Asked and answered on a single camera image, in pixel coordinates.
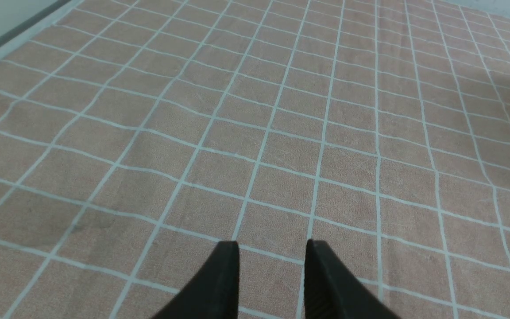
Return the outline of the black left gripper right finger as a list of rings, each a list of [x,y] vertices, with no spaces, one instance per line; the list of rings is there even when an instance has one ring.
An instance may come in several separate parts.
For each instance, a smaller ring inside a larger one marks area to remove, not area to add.
[[[304,259],[307,319],[398,319],[323,240],[308,240]]]

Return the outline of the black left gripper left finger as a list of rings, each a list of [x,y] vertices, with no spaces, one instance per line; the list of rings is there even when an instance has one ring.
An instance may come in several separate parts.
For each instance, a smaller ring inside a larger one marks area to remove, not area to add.
[[[239,245],[220,241],[192,279],[152,318],[236,319],[239,290]]]

